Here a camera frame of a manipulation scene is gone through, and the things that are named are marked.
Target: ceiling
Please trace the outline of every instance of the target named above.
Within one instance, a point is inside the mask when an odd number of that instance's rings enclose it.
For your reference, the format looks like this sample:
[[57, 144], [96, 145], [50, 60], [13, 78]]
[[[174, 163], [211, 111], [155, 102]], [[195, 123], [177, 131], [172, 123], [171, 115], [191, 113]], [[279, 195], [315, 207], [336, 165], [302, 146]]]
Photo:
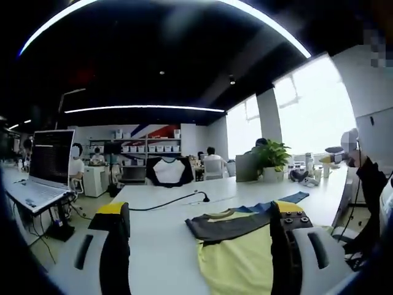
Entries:
[[[8, 10], [20, 27], [7, 32], [7, 103], [0, 110], [9, 126], [32, 119], [22, 131], [53, 128], [56, 120], [61, 126], [206, 125], [225, 113], [121, 109], [57, 118], [56, 112], [61, 95], [75, 89], [86, 90], [66, 95], [62, 111], [129, 104], [228, 110], [306, 61], [280, 34], [237, 8], [176, 0], [97, 1], [55, 23], [18, 57], [30, 35], [68, 5], [31, 2]], [[282, 24], [312, 55], [334, 55], [362, 42], [362, 23], [342, 2], [244, 2]]]

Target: laptop screen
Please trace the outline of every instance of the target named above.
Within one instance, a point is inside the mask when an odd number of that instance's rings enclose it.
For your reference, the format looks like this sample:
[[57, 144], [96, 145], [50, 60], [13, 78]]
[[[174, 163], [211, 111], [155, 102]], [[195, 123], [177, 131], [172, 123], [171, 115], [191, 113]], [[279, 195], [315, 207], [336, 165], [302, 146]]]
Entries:
[[30, 175], [67, 185], [73, 136], [73, 130], [36, 132], [31, 151]]

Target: ceiling light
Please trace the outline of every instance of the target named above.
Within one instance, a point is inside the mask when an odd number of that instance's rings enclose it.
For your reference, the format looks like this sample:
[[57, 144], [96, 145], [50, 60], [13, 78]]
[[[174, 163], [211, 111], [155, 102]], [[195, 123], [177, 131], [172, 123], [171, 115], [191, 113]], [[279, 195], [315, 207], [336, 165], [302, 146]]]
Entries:
[[[58, 22], [61, 20], [63, 17], [69, 15], [71, 12], [80, 9], [86, 5], [89, 5], [93, 2], [96, 2], [98, 0], [80, 0], [58, 14], [56, 14], [54, 17], [52, 17], [49, 21], [44, 23], [34, 34], [27, 40], [25, 45], [23, 46], [22, 50], [19, 53], [19, 56], [26, 50], [26, 48], [39, 36], [41, 35], [46, 29], [51, 27], [54, 23]], [[226, 3], [228, 5], [231, 5], [233, 7], [236, 7], [237, 9], [240, 9], [244, 11], [245, 13], [252, 15], [253, 17], [258, 18], [265, 24], [267, 24], [270, 28], [274, 29], [277, 31], [282, 37], [286, 38], [293, 46], [295, 46], [306, 58], [311, 57], [311, 54], [305, 49], [305, 47], [297, 41], [293, 35], [291, 35], [286, 29], [284, 29], [281, 25], [276, 23], [274, 20], [272, 20], [270, 17], [268, 17], [266, 14], [262, 13], [261, 11], [251, 7], [250, 5], [243, 3], [239, 0], [216, 0], [220, 1], [222, 3]]]
[[197, 108], [197, 107], [194, 107], [194, 106], [132, 105], [132, 106], [100, 106], [100, 107], [97, 107], [97, 108], [73, 109], [72, 111], [65, 111], [65, 113], [66, 114], [70, 114], [72, 112], [97, 111], [99, 109], [133, 109], [133, 108], [191, 109], [193, 111], [225, 112], [223, 109]]
[[231, 85], [236, 84], [236, 81], [235, 81], [235, 78], [233, 77], [233, 75], [229, 75], [229, 84], [231, 84]]
[[11, 127], [9, 128], [9, 130], [14, 129], [14, 128], [17, 128], [18, 126], [19, 126], [19, 124], [15, 124], [14, 126], [11, 126]]
[[19, 53], [19, 56], [22, 55], [22, 53], [26, 50], [26, 48], [39, 36], [41, 35], [45, 30], [47, 30], [48, 28], [50, 28], [52, 25], [54, 25], [56, 22], [58, 22], [59, 20], [61, 20], [63, 17], [66, 17], [67, 15], [69, 15], [71, 12], [78, 10], [80, 8], [82, 8], [83, 6], [89, 5], [93, 2], [96, 2], [97, 0], [80, 0], [70, 6], [68, 6], [67, 8], [65, 8], [64, 10], [62, 10], [61, 12], [59, 12], [58, 14], [56, 14], [54, 17], [52, 17], [49, 21], [47, 21], [46, 23], [44, 23], [37, 31], [34, 32], [33, 35], [31, 35], [31, 37], [27, 40], [27, 42], [25, 43], [25, 45], [23, 46], [22, 50]]
[[222, 3], [226, 3], [228, 5], [231, 5], [233, 7], [236, 7], [237, 9], [240, 9], [249, 15], [252, 15], [253, 17], [258, 18], [259, 20], [263, 21], [265, 24], [267, 24], [270, 28], [274, 29], [277, 33], [279, 33], [282, 37], [287, 39], [293, 46], [295, 46], [306, 58], [310, 58], [311, 54], [305, 49], [305, 47], [297, 41], [293, 35], [291, 35], [286, 29], [284, 29], [281, 25], [279, 25], [277, 22], [272, 20], [270, 17], [268, 17], [266, 14], [263, 12], [253, 8], [252, 6], [243, 3], [239, 0], [216, 0], [220, 1]]

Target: blue cloth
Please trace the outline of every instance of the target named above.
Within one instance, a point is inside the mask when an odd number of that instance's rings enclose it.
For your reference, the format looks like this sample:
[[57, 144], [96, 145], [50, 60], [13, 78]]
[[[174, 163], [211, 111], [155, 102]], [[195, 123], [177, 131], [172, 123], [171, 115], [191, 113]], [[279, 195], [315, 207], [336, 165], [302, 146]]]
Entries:
[[[303, 200], [305, 197], [308, 197], [309, 193], [307, 192], [298, 192], [297, 194], [294, 195], [289, 195], [288, 197], [279, 199], [279, 201], [284, 201], [284, 202], [290, 202], [290, 203], [298, 203], [301, 200]], [[239, 208], [234, 208], [236, 212], [242, 212], [242, 213], [264, 213], [266, 212], [267, 209], [270, 208], [271, 203], [258, 203], [253, 207], [246, 207], [246, 206], [241, 206]]]

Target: potted plant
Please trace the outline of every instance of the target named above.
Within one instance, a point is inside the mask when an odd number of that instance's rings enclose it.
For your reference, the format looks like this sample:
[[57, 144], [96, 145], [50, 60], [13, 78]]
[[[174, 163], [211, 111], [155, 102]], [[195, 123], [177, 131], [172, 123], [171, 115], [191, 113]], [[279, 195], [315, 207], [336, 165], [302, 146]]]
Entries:
[[263, 181], [275, 183], [284, 179], [284, 165], [288, 164], [290, 155], [289, 147], [284, 143], [267, 140], [263, 146], [253, 147], [251, 152], [257, 155], [259, 172], [263, 175]]

